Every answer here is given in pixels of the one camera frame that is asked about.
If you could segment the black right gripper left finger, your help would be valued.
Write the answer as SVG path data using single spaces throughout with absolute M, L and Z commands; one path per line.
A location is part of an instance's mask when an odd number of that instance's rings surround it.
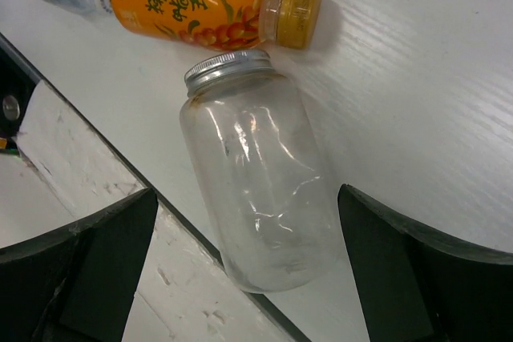
M 3 341 L 120 341 L 158 211 L 144 188 L 1 250 Z

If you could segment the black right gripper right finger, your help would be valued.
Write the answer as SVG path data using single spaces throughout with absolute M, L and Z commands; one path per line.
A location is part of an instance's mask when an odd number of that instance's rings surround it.
M 512 255 L 398 213 L 348 184 L 341 228 L 372 341 L 510 341 Z

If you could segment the clear wide-mouth plastic jar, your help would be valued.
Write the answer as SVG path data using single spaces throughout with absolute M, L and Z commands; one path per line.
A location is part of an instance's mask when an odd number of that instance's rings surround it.
M 257 49 L 205 59 L 184 82 L 180 125 L 230 279 L 266 293 L 321 276 L 341 225 L 297 85 Z

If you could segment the orange juice bottle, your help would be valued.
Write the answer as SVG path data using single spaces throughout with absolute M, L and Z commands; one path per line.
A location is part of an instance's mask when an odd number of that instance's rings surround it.
M 321 0 L 111 0 L 120 24 L 135 34 L 212 50 L 262 42 L 303 50 L 312 40 Z

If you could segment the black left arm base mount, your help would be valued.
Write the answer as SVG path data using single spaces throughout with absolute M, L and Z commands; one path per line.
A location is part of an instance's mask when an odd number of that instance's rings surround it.
M 35 87 L 42 79 L 30 61 L 1 34 L 1 154 L 19 155 L 15 142 Z

